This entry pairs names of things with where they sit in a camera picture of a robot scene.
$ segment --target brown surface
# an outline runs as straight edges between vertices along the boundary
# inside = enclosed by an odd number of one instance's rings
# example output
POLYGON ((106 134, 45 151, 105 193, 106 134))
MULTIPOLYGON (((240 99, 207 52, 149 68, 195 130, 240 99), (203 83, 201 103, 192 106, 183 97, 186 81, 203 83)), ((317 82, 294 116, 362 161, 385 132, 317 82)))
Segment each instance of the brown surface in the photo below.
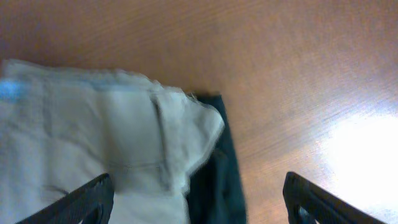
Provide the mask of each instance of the brown surface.
POLYGON ((0 3, 1 58, 222 92, 250 223, 287 223, 288 170, 397 223, 397 37, 388 0, 0 3))

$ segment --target folded fabric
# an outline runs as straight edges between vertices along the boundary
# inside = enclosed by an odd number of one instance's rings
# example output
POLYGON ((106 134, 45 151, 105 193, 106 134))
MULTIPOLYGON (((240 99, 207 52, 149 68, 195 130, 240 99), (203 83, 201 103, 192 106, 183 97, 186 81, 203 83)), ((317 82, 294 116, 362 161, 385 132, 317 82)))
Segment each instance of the folded fabric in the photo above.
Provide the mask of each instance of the folded fabric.
POLYGON ((223 99, 198 96, 198 101, 214 106, 225 128, 208 162, 191 176, 187 195, 191 223, 245 224, 246 206, 223 99))
POLYGON ((103 172, 110 223, 187 223, 188 176, 223 129, 214 108, 122 70, 3 63, 20 95, 0 101, 0 223, 17 222, 103 172))

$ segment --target dark cloth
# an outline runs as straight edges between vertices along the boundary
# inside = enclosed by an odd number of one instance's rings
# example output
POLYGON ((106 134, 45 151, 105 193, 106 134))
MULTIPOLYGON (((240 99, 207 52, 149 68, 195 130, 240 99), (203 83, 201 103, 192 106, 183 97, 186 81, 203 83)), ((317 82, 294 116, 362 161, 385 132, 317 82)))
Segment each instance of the dark cloth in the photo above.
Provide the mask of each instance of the dark cloth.
POLYGON ((191 223, 246 223, 238 162, 223 100, 220 95, 200 96, 198 101, 214 106, 225 128, 209 161, 191 176, 187 195, 191 223))

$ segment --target gray fabric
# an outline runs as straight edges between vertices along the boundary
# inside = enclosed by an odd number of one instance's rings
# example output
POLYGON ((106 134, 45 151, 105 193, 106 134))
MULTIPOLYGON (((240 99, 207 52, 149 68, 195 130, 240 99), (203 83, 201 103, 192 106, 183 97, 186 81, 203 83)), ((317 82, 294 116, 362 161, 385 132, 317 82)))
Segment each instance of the gray fabric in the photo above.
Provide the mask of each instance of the gray fabric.
POLYGON ((0 223, 17 222, 108 172, 110 223, 187 223, 188 176, 223 128, 214 108, 122 70, 4 62, 22 83, 0 101, 0 223))

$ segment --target black object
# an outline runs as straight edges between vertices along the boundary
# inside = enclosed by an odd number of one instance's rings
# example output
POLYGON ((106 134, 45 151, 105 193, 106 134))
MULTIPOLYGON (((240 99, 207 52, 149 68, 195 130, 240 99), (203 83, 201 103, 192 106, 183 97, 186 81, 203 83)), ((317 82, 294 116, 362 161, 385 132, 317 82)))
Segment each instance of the black object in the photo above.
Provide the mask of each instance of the black object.
POLYGON ((383 223, 294 172, 286 174, 283 195, 290 224, 383 223))
POLYGON ((109 174, 102 174, 18 224, 81 221, 82 224, 106 224, 113 208, 113 195, 109 174))
POLYGON ((208 162, 190 178, 187 195, 191 224, 246 224, 246 206, 238 162, 221 95, 198 96, 215 107, 225 127, 208 162))

